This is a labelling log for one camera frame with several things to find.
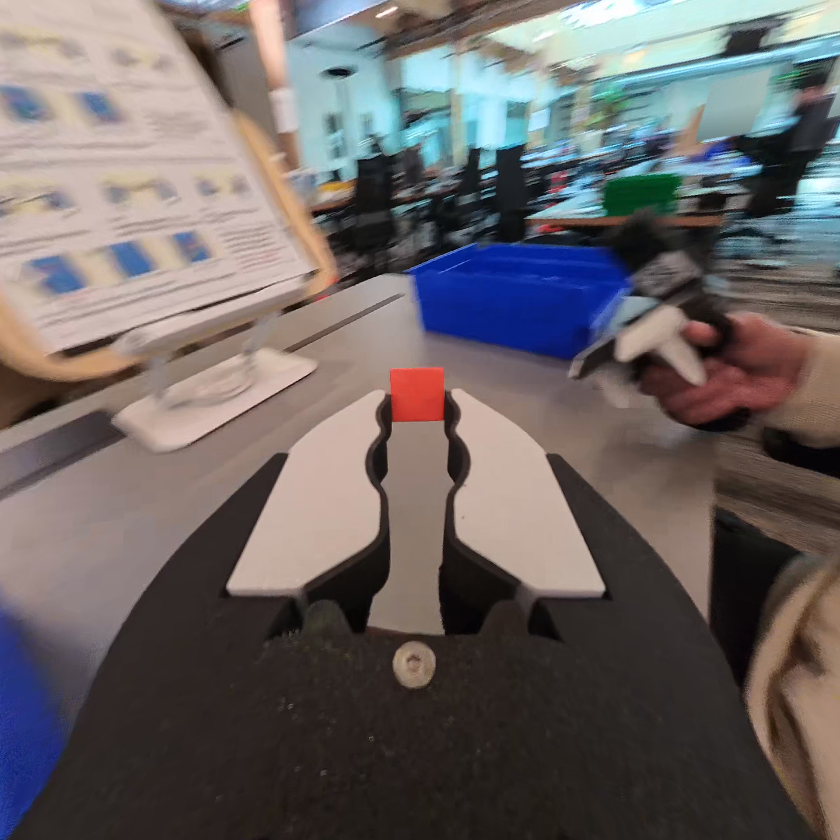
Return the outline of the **black office chair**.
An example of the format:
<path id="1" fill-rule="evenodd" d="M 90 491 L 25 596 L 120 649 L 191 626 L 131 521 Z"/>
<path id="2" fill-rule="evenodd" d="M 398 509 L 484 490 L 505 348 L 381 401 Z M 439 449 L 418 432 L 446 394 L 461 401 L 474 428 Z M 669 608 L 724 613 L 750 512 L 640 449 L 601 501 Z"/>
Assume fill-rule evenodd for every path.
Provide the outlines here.
<path id="1" fill-rule="evenodd" d="M 396 232 L 392 159 L 385 154 L 377 154 L 359 159 L 357 164 L 353 193 L 353 245 L 359 256 L 373 256 L 392 243 Z"/>
<path id="2" fill-rule="evenodd" d="M 495 205 L 498 215 L 495 239 L 502 244 L 521 241 L 526 232 L 528 189 L 522 169 L 524 145 L 511 145 L 497 151 Z"/>

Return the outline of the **blue plastic bin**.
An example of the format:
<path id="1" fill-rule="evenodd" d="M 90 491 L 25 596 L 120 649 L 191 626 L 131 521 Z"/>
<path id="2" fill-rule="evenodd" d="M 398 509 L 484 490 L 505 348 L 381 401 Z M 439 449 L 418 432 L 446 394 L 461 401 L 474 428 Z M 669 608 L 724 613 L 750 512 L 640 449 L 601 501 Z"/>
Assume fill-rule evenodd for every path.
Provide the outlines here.
<path id="1" fill-rule="evenodd" d="M 1 606 L 1 838 L 44 790 L 67 738 L 61 690 L 34 630 Z"/>
<path id="2" fill-rule="evenodd" d="M 631 288 L 606 248 L 468 245 L 409 271 L 423 327 L 569 361 L 599 340 Z"/>

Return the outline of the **person's right hand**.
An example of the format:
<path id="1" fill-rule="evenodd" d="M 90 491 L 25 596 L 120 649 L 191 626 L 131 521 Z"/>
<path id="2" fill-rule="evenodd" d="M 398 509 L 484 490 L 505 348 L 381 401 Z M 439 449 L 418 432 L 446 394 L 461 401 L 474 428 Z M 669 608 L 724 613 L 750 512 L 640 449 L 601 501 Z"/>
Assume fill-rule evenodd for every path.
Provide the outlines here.
<path id="1" fill-rule="evenodd" d="M 660 363 L 648 366 L 640 391 L 669 417 L 700 428 L 738 410 L 768 413 L 792 396 L 815 346 L 815 335 L 797 332 L 755 313 L 728 316 L 731 341 L 704 360 L 707 380 L 691 385 Z"/>

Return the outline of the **red wooden cube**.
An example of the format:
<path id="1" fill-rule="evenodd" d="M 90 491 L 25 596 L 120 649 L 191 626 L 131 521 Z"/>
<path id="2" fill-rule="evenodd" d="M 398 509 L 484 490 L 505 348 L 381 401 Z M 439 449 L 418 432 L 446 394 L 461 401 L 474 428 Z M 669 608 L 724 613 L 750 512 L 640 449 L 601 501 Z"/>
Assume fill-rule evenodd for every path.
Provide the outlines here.
<path id="1" fill-rule="evenodd" d="M 390 370 L 392 421 L 437 423 L 445 420 L 445 369 L 440 366 Z"/>

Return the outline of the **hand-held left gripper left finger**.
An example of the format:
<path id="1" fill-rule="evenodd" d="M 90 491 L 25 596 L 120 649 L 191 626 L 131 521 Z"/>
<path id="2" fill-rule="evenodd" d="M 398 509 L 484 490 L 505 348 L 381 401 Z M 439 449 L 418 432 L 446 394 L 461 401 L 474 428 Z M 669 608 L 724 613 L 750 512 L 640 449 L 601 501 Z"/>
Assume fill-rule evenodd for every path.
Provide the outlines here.
<path id="1" fill-rule="evenodd" d="M 391 398 L 374 390 L 327 417 L 289 450 L 226 593 L 337 603 L 357 634 L 390 572 L 382 482 Z"/>

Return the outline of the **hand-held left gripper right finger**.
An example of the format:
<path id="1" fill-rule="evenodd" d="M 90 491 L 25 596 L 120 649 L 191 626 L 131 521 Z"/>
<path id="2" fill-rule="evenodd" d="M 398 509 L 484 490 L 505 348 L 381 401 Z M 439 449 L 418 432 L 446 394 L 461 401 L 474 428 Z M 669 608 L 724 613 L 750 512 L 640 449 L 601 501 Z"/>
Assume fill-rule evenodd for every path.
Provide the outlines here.
<path id="1" fill-rule="evenodd" d="M 529 623 L 537 604 L 599 600 L 606 584 L 549 455 L 509 418 L 453 389 L 444 401 L 447 469 L 441 620 L 446 635 L 477 634 L 513 602 Z"/>

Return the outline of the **printed instruction sheet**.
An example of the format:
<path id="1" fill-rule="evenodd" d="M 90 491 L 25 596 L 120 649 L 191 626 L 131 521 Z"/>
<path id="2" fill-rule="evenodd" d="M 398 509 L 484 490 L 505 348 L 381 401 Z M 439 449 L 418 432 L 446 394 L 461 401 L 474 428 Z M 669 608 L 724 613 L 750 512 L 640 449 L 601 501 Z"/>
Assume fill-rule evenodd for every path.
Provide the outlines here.
<path id="1" fill-rule="evenodd" d="M 309 257 L 153 3 L 1 6 L 2 301 L 39 351 L 303 290 Z"/>

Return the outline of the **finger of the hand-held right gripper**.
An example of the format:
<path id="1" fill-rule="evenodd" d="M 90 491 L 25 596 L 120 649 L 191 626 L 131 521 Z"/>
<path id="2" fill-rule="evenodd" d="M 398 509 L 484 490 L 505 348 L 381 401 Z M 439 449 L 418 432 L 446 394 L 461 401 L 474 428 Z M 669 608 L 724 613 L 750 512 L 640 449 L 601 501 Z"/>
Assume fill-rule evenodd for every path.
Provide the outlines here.
<path id="1" fill-rule="evenodd" d="M 693 386 L 707 383 L 707 371 L 697 347 L 684 334 L 689 319 L 673 306 L 659 306 L 616 334 L 616 362 L 630 364 L 654 356 Z"/>
<path id="2" fill-rule="evenodd" d="M 568 376 L 590 381 L 605 401 L 615 408 L 628 408 L 634 396 L 634 373 L 630 363 L 616 358 L 616 340 L 600 340 L 578 353 Z"/>

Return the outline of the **green plastic crate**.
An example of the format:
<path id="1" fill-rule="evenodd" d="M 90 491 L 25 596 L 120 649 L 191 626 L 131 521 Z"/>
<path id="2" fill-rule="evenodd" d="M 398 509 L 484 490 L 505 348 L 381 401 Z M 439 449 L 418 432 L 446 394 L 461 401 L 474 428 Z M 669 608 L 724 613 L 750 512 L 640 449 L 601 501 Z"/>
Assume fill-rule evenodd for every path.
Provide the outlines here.
<path id="1" fill-rule="evenodd" d="M 682 182 L 682 177 L 673 173 L 614 177 L 603 187 L 603 215 L 624 217 L 646 209 L 659 216 L 675 214 Z"/>

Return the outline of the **person's right forearm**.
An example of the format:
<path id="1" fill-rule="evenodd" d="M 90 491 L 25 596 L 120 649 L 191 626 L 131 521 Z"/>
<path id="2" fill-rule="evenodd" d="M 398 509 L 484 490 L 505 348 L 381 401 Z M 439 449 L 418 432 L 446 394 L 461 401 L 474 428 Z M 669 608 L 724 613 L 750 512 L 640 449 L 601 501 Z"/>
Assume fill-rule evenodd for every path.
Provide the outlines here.
<path id="1" fill-rule="evenodd" d="M 839 446 L 839 336 L 789 329 L 806 337 L 809 350 L 793 393 L 767 413 L 763 426 L 784 432 L 804 446 Z"/>

